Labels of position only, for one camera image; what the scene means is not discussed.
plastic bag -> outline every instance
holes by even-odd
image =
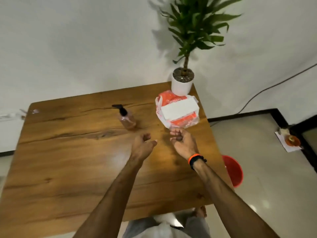
[[[172,93],[172,91],[167,90],[159,94],[158,97],[155,99],[155,104],[156,104],[156,115],[158,116],[159,120],[164,124],[166,128],[187,128],[190,126],[193,126],[195,124],[199,123],[199,108],[195,111],[192,112],[184,117],[181,117],[176,120],[166,120],[163,116],[161,107],[165,106],[167,104],[177,102],[183,99],[187,99],[189,97],[193,97],[194,100],[198,103],[198,100],[196,99],[195,96],[177,96]]]

plant trunk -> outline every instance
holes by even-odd
[[[182,76],[186,76],[187,75],[188,58],[189,58],[189,55],[186,55],[185,56],[185,61],[184,61],[184,68],[183,68],[183,71],[182,71]]]

bracelet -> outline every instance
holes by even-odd
[[[190,156],[188,159],[188,164],[191,166],[192,170],[194,169],[194,167],[193,167],[194,162],[197,161],[198,159],[202,159],[205,163],[207,162],[207,160],[204,159],[204,157],[201,156],[200,154],[194,154],[194,155]]]

table top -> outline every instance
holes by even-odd
[[[124,167],[133,138],[158,140],[137,174],[123,221],[211,204],[197,174],[169,141],[155,97],[170,82],[67,97],[30,105],[0,203],[0,237],[44,237],[75,231]],[[193,86],[190,95],[197,95]],[[126,130],[112,104],[137,120]],[[201,154],[232,183],[199,102],[189,127]]]

black cable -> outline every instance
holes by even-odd
[[[290,80],[290,79],[292,79],[292,78],[298,76],[299,74],[302,74],[302,73],[308,71],[309,69],[311,69],[311,68],[313,68],[313,67],[315,67],[315,66],[317,66],[317,63],[314,64],[314,65],[312,65],[312,66],[310,66],[309,68],[307,68],[307,69],[305,69],[305,70],[303,70],[303,71],[301,71],[301,72],[295,74],[294,76],[291,76],[291,77],[285,79],[285,80],[282,81],[282,82],[279,82],[279,83],[277,83],[277,84],[275,84],[275,85],[273,85],[273,86],[271,86],[271,87],[268,87],[268,88],[263,89],[262,91],[258,92],[258,93],[257,93],[256,95],[254,95],[254,96],[245,104],[245,106],[244,106],[239,112],[237,112],[236,114],[241,113],[242,110],[244,110],[244,108],[251,102],[251,100],[254,99],[256,96],[258,96],[260,93],[262,93],[262,92],[264,92],[264,91],[266,91],[266,90],[268,90],[268,89],[270,89],[270,88],[274,88],[274,87],[276,87],[277,85],[280,85],[280,84],[282,84],[282,83],[284,83],[284,82],[286,82],[286,81],[288,81],[288,80]],[[218,124],[218,123],[220,123],[220,122],[221,122],[221,121],[218,121],[218,122],[214,123],[213,125],[211,125],[210,127],[215,126],[216,124]]]

